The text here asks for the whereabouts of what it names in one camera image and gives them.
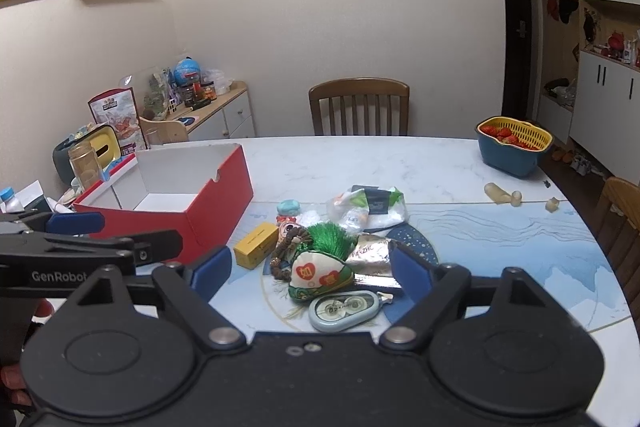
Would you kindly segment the left human hand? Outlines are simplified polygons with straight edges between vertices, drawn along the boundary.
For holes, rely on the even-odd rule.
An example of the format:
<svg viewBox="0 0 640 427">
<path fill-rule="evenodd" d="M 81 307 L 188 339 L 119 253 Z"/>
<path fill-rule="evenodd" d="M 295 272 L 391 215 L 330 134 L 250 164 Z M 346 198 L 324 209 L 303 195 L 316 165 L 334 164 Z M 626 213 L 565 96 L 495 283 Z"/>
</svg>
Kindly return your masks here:
<svg viewBox="0 0 640 427">
<path fill-rule="evenodd" d="M 11 403 L 17 407 L 31 407 L 32 399 L 26 391 L 26 384 L 18 364 L 12 364 L 1 369 L 2 385 L 9 392 Z"/>
</svg>

